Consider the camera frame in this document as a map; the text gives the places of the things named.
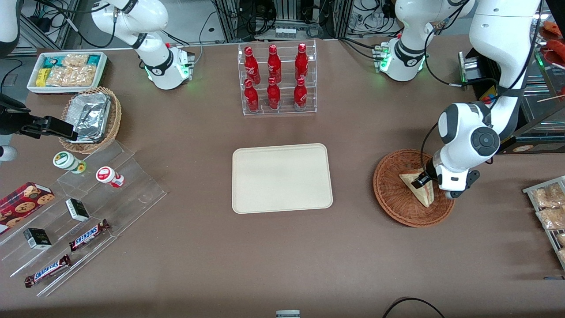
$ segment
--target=aluminum foil container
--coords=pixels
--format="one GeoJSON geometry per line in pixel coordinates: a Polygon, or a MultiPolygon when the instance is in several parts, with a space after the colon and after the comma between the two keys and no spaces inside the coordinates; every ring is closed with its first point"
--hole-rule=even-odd
{"type": "Polygon", "coordinates": [[[104,139],[111,98],[104,93],[77,95],[71,100],[65,121],[78,134],[71,143],[99,143],[104,139]]]}

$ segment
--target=clear acrylic bottle rack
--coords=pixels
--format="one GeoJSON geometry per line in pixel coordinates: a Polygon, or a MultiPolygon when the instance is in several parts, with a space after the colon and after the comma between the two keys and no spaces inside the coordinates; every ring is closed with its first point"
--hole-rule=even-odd
{"type": "Polygon", "coordinates": [[[118,141],[113,141],[84,159],[86,171],[63,174],[50,186],[55,199],[19,222],[1,237],[0,255],[6,273],[21,281],[69,254],[72,266],[56,275],[44,278],[29,288],[37,296],[47,296],[67,279],[73,276],[147,210],[162,199],[166,193],[157,182],[139,166],[133,152],[118,141]],[[113,188],[96,180],[96,171],[109,166],[124,176],[124,185],[113,188]],[[71,218],[65,201],[70,197],[82,201],[90,217],[85,222],[71,218]],[[91,242],[71,252],[69,242],[87,232],[106,219],[111,228],[103,231],[91,242]],[[44,229],[52,246],[47,250],[33,250],[24,238],[23,231],[28,227],[44,229]]]}
{"type": "Polygon", "coordinates": [[[280,41],[280,42],[253,42],[239,44],[237,53],[237,67],[240,76],[241,105],[244,115],[277,115],[277,114],[308,114],[316,113],[318,110],[318,96],[316,88],[318,75],[316,69],[316,41],[280,41]],[[296,87],[296,78],[294,77],[294,60],[298,53],[298,44],[306,44],[306,55],[308,55],[308,76],[306,77],[305,87],[308,89],[306,100],[306,108],[303,111],[294,109],[294,88],[296,87]],[[282,81],[279,83],[281,91],[281,105],[278,110],[272,110],[268,104],[267,87],[269,86],[269,71],[267,61],[269,59],[269,45],[275,44],[277,52],[281,58],[282,65],[282,81]],[[259,95],[259,111],[252,113],[249,111],[245,102],[244,81],[247,78],[245,72],[245,54],[244,48],[250,46],[253,49],[253,55],[259,63],[259,74],[261,82],[255,85],[255,89],[259,95]]]}

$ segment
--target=brown table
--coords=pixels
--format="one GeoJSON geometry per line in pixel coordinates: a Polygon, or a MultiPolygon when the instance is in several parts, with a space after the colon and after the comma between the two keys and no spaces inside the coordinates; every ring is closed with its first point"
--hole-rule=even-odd
{"type": "MultiPolygon", "coordinates": [[[[456,53],[469,48],[467,37],[438,37],[431,67],[456,81],[456,53]]],[[[447,317],[564,316],[565,282],[541,280],[561,275],[559,263],[521,192],[565,174],[563,156],[498,156],[480,166],[482,177],[444,222],[405,227],[379,207],[373,170],[389,152],[419,148],[440,112],[473,100],[472,92],[426,71],[397,83],[342,43],[318,41],[318,113],[244,118],[236,49],[207,46],[194,80],[173,91],[147,80],[133,50],[107,51],[104,85],[123,107],[118,140],[169,194],[47,298],[3,271],[0,309],[8,311],[0,316],[263,318],[296,308],[304,318],[365,318],[402,296],[430,301],[447,317]],[[328,148],[333,205],[235,214],[233,151],[303,143],[328,148]]],[[[27,105],[36,115],[60,114],[67,100],[30,94],[27,105]]],[[[433,136],[429,152],[441,145],[433,136]]],[[[57,138],[12,143],[20,156],[0,167],[0,195],[62,174],[51,164],[62,149],[57,138]]],[[[401,314],[434,317],[417,304],[389,317],[401,314]]]]}

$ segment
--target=wicker basket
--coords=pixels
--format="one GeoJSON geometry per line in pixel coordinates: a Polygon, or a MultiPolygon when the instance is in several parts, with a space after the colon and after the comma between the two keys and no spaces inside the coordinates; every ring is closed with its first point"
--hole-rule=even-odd
{"type": "MultiPolygon", "coordinates": [[[[112,104],[110,105],[110,113],[108,115],[108,121],[106,124],[106,133],[105,133],[106,136],[101,142],[97,144],[86,144],[86,143],[73,144],[73,143],[69,143],[64,138],[59,138],[59,141],[61,142],[63,147],[68,151],[78,152],[83,154],[91,154],[96,149],[114,140],[116,138],[116,135],[118,134],[118,129],[120,128],[120,120],[121,120],[120,101],[116,98],[116,95],[114,95],[114,93],[111,90],[104,87],[88,89],[87,91],[80,92],[79,94],[87,95],[87,94],[95,94],[95,93],[105,93],[112,98],[112,104]]],[[[71,101],[67,103],[67,106],[63,110],[63,115],[61,119],[64,120],[65,117],[67,116],[67,112],[70,105],[71,105],[71,101]]]]}
{"type": "MultiPolygon", "coordinates": [[[[424,162],[431,156],[424,154],[424,162]]],[[[384,211],[398,222],[425,227],[443,221],[453,209],[455,200],[445,197],[443,190],[433,184],[434,201],[426,208],[408,189],[399,174],[412,169],[421,169],[420,152],[403,149],[386,155],[375,169],[373,190],[384,211]]]]}

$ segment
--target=red bottle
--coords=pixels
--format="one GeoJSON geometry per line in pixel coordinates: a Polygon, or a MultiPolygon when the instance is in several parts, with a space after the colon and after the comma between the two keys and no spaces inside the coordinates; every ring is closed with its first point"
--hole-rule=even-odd
{"type": "Polygon", "coordinates": [[[306,55],[306,44],[298,44],[298,54],[294,60],[295,74],[294,77],[298,80],[301,76],[306,78],[308,75],[308,56],[306,55]]]}
{"type": "Polygon", "coordinates": [[[306,108],[306,95],[308,90],[304,86],[304,78],[300,77],[296,80],[296,87],[294,88],[294,109],[302,111],[306,108]]]}
{"type": "Polygon", "coordinates": [[[259,75],[259,64],[257,59],[253,56],[253,49],[247,46],[244,49],[245,53],[245,72],[247,78],[251,79],[255,85],[261,83],[261,76],[259,75]]]}
{"type": "Polygon", "coordinates": [[[279,109],[281,101],[281,90],[277,85],[276,79],[271,76],[269,78],[269,87],[267,88],[267,95],[269,96],[269,107],[272,110],[279,109]]]}
{"type": "Polygon", "coordinates": [[[269,45],[269,60],[267,61],[269,66],[269,76],[275,78],[277,83],[283,80],[283,70],[281,67],[281,58],[277,54],[277,46],[272,44],[269,45]]]}
{"type": "Polygon", "coordinates": [[[249,111],[256,113],[259,111],[259,96],[257,95],[257,90],[253,87],[253,82],[250,79],[245,79],[245,102],[249,111]]]}

